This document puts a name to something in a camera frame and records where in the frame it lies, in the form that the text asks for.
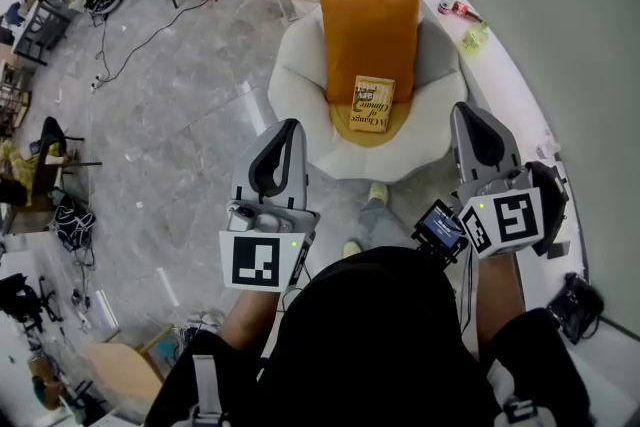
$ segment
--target foot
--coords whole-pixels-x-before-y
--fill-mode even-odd
[[[355,240],[350,240],[342,248],[342,258],[349,258],[360,253],[362,253],[362,247]]]
[[[377,199],[382,201],[382,203],[386,206],[389,202],[389,188],[380,182],[373,182],[371,184],[371,188],[369,189],[369,201],[372,199]]]

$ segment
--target white chair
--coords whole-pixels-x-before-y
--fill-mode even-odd
[[[458,50],[437,25],[418,28],[411,111],[390,141],[365,148],[342,138],[329,119],[322,13],[314,10],[285,32],[269,83],[278,120],[296,118],[307,135],[309,162],[336,179],[392,183],[442,158],[451,146],[449,113],[467,98]]]

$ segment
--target red object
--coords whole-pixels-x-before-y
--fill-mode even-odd
[[[458,16],[470,18],[471,20],[475,20],[476,22],[482,22],[482,18],[480,18],[473,11],[470,11],[469,6],[467,6],[466,4],[463,4],[458,0],[453,3],[453,7],[451,8],[451,11],[453,11]]]

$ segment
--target book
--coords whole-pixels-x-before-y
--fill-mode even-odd
[[[362,132],[386,132],[396,82],[377,77],[356,77],[349,129]]]

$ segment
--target marble floor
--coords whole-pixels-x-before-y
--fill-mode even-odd
[[[178,0],[181,8],[199,1]],[[106,26],[112,73],[176,13],[170,0],[124,0]],[[179,325],[190,313],[233,305],[237,293],[223,284],[217,231],[226,224],[235,158],[275,121],[267,87],[286,26],[276,0],[211,1],[185,12],[94,91],[91,82],[104,73],[95,56],[105,27],[78,15],[50,66],[38,69],[21,148],[26,153],[44,118],[54,116],[68,134],[86,138],[84,160],[104,163],[83,170],[72,186],[97,216],[89,294],[104,291],[127,342],[139,343],[167,322]],[[308,208],[322,215],[307,260],[314,275],[340,258],[369,183],[336,181],[313,167],[309,179]],[[391,208],[412,227],[456,184],[449,156],[392,185]],[[50,233],[10,239],[10,249],[33,249],[51,277],[67,318],[68,340],[58,336],[57,357],[83,376],[89,370],[75,356],[108,329],[97,313],[90,314],[91,330],[79,329],[69,304],[72,288],[82,286],[79,269]]]

